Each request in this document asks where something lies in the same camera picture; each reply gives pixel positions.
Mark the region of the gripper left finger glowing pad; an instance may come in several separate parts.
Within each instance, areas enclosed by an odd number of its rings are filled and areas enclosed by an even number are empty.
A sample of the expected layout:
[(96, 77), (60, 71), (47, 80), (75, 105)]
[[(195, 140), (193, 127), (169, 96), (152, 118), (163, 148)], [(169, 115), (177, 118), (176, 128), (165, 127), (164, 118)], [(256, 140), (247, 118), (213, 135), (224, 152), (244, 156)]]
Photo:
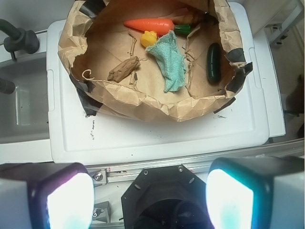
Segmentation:
[(0, 166), (2, 229), (88, 229), (94, 185), (81, 163)]

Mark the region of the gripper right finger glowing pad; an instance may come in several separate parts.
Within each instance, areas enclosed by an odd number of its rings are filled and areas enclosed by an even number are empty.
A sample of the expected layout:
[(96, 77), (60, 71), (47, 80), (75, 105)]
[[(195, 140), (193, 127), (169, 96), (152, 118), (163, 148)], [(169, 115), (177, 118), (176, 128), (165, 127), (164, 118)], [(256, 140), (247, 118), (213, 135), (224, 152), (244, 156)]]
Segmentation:
[(210, 166), (205, 198), (216, 229), (303, 229), (305, 160), (219, 157)]

